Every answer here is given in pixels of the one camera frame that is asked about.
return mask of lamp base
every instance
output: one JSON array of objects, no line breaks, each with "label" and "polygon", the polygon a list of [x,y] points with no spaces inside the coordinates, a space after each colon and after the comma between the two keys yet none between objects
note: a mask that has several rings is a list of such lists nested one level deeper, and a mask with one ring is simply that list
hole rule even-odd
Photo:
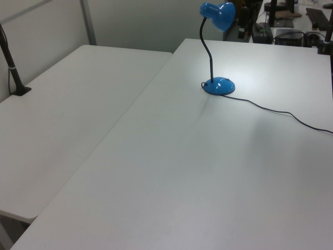
[{"label": "lamp base", "polygon": [[202,87],[212,95],[227,95],[235,91],[235,84],[224,77],[214,77],[213,82],[209,79]]},{"label": "lamp base", "polygon": [[12,92],[12,95],[23,96],[25,93],[29,92],[30,90],[31,90],[30,87],[23,86],[22,88]]}]

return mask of white table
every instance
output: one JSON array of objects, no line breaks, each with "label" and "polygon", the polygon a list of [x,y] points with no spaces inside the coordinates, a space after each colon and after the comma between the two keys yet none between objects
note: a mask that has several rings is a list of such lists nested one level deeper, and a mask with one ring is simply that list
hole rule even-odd
[{"label": "white table", "polygon": [[[333,129],[328,56],[207,45],[231,96]],[[209,95],[207,78],[201,42],[185,40],[13,250],[331,250],[333,136]]]},{"label": "white table", "polygon": [[0,214],[32,222],[170,58],[82,46],[0,104]]},{"label": "white table", "polygon": [[[267,19],[266,19],[266,12],[264,12],[264,4],[269,3],[269,2],[270,2],[270,0],[264,0],[263,1],[262,5],[261,5],[261,8],[260,8],[260,11],[259,11],[259,15],[261,13],[263,13],[263,14],[257,19],[257,23],[265,22],[265,20],[268,23],[269,15],[267,15]],[[313,31],[312,30],[312,23],[311,23],[309,17],[306,15],[306,8],[321,9],[323,11],[323,13],[325,14],[325,16],[327,17],[327,19],[329,20],[332,10],[331,9],[324,9],[323,5],[324,4],[330,4],[330,3],[332,3],[331,0],[318,0],[317,3],[315,3],[314,5],[311,5],[311,6],[305,5],[305,4],[296,4],[294,6],[294,10],[295,10],[295,12],[298,12],[298,13],[302,14],[302,17],[293,19],[293,21],[292,21],[293,25],[294,25],[293,28],[272,27],[271,30],[272,30],[272,33],[273,33],[273,37],[275,37],[277,29],[295,29],[295,30],[301,30],[304,33]],[[326,35],[326,31],[315,30],[315,32],[319,32],[324,36]]]}]

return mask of black box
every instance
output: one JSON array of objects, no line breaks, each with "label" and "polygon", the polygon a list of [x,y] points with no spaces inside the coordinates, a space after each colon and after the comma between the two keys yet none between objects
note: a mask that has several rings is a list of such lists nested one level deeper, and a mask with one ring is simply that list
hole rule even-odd
[{"label": "black box", "polygon": [[300,30],[277,29],[275,37],[276,37],[275,38],[276,45],[296,46],[296,47],[302,46],[303,34],[302,31]]}]

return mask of microphone stand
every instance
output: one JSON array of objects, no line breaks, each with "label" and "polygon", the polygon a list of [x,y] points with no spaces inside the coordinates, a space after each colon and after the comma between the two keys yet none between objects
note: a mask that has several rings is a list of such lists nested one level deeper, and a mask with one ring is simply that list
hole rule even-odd
[{"label": "microphone stand", "polygon": [[330,55],[332,51],[332,45],[333,43],[331,42],[331,37],[333,33],[333,9],[331,12],[331,16],[329,18],[329,23],[328,23],[328,29],[326,31],[326,36],[324,41],[320,40],[319,42],[319,47],[318,47],[318,54],[321,55]]},{"label": "microphone stand", "polygon": [[5,35],[5,32],[4,32],[1,24],[0,24],[0,46],[1,46],[2,52],[4,53],[4,56],[6,58],[8,69],[10,70],[11,75],[12,75],[12,77],[15,81],[15,85],[16,85],[16,91],[14,91],[12,93],[12,95],[23,96],[25,93],[30,91],[31,88],[25,87],[21,82],[19,73],[17,72],[16,66],[15,66],[12,56],[10,54],[6,35]]}]

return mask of black stand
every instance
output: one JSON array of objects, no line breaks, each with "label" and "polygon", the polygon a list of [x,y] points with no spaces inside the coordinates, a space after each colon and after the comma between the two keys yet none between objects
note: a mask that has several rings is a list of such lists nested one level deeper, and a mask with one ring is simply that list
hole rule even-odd
[{"label": "black stand", "polygon": [[319,41],[318,54],[330,55],[333,48],[333,42],[331,42],[331,37],[333,33],[333,10],[329,18],[328,29],[324,40]]},{"label": "black stand", "polygon": [[204,48],[206,49],[208,55],[209,55],[209,63],[210,63],[210,82],[213,82],[214,81],[214,76],[213,76],[213,58],[212,58],[212,54],[210,54],[210,51],[206,45],[206,43],[204,42],[203,40],[203,37],[202,37],[202,28],[203,28],[203,25],[204,23],[206,22],[207,18],[204,17],[203,18],[203,21],[201,23],[201,26],[200,26],[200,40],[204,46]]},{"label": "black stand", "polygon": [[0,46],[2,49],[2,52],[5,55],[7,64],[8,64],[8,69],[11,72],[11,75],[15,81],[16,84],[16,91],[12,93],[12,95],[18,95],[18,96],[23,96],[25,93],[31,90],[30,87],[25,87],[20,79],[19,73],[17,72],[16,66],[14,64],[14,61],[12,59],[12,56],[10,54],[9,48],[8,48],[8,43],[7,39],[5,37],[5,32],[0,24]]},{"label": "black stand", "polygon": [[288,19],[275,20],[276,5],[277,5],[277,0],[271,0],[270,17],[268,19],[268,23],[269,23],[270,27],[293,28],[292,20],[288,20]]}]

